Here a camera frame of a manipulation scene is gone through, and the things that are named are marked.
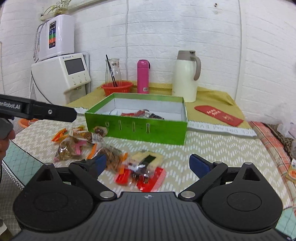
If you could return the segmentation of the person's left hand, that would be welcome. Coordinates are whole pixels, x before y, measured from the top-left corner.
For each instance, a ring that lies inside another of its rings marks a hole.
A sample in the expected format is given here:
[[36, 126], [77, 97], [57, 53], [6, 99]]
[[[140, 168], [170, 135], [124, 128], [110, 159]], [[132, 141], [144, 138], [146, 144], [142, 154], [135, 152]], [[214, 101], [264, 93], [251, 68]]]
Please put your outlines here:
[[8, 136], [0, 140], [0, 159], [2, 160], [6, 156], [6, 151], [9, 147], [10, 140], [13, 140], [16, 137], [16, 133], [14, 130], [10, 131]]

